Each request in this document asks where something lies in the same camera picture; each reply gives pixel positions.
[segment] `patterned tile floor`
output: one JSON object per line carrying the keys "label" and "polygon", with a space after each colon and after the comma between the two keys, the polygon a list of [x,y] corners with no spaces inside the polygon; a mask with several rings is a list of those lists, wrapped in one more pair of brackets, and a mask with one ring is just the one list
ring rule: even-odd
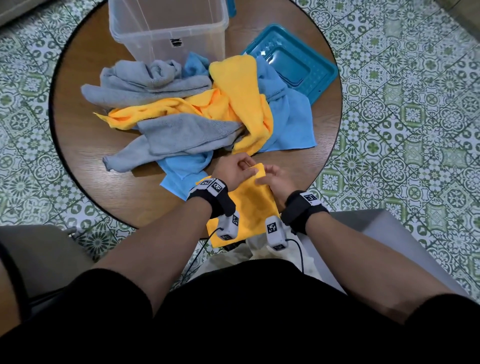
{"label": "patterned tile floor", "polygon": [[[344,97],[310,190],[335,211],[388,209],[480,300],[480,45],[433,0],[295,2],[328,39]],[[70,179],[47,111],[56,61],[96,3],[58,0],[0,29],[0,224],[76,226],[94,259],[133,229]]]}

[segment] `teal plastic tray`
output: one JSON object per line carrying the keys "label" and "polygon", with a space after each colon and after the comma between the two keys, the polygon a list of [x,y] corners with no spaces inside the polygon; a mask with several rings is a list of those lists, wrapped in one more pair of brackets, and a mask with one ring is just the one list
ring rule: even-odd
{"label": "teal plastic tray", "polygon": [[263,56],[289,87],[312,105],[336,79],[338,68],[278,24],[271,24],[243,54]]}

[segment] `plastic storage container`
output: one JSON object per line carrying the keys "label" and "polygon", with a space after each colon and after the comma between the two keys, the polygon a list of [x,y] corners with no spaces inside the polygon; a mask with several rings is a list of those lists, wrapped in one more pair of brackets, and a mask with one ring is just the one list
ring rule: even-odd
{"label": "plastic storage container", "polygon": [[137,61],[225,58],[226,0],[108,0],[108,11],[113,39]]}

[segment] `wrist strap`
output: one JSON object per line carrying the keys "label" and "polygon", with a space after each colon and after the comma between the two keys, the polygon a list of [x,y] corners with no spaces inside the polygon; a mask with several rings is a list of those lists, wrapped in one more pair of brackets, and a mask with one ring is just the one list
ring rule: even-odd
{"label": "wrist strap", "polygon": [[305,225],[312,214],[322,211],[329,213],[314,194],[300,190],[292,192],[285,205],[281,217],[283,223],[302,234],[306,234]]}
{"label": "wrist strap", "polygon": [[228,195],[228,187],[218,178],[207,178],[193,187],[187,200],[192,197],[201,197],[210,204],[212,207],[210,218],[217,218],[221,215],[229,217],[235,213],[236,206]]}

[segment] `black cable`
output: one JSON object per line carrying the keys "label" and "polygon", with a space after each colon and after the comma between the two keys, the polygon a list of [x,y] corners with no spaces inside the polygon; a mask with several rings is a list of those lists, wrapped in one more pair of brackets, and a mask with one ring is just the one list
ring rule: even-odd
{"label": "black cable", "polygon": [[193,264],[195,263],[195,260],[197,260],[198,256],[200,255],[200,253],[203,251],[203,249],[207,246],[210,238],[213,236],[213,234],[216,233],[217,230],[223,230],[222,228],[216,228],[215,230],[213,230],[213,232],[210,234],[210,236],[208,237],[207,241],[202,245],[202,247],[200,248],[200,250],[198,251],[197,255],[195,256],[195,258],[193,258],[192,262],[190,263],[190,265],[188,266],[187,268],[187,271],[185,272],[185,275],[183,276],[181,282],[180,282],[180,285],[183,284],[183,281],[185,281],[185,278],[187,278],[187,275],[188,275],[188,271],[190,270],[190,268],[193,266]]}
{"label": "black cable", "polygon": [[295,244],[299,247],[299,250],[300,250],[300,260],[301,260],[301,272],[302,273],[305,273],[303,271],[303,254],[301,252],[301,248],[300,248],[300,244],[298,241],[294,240],[294,239],[285,239],[287,242],[295,242]]}

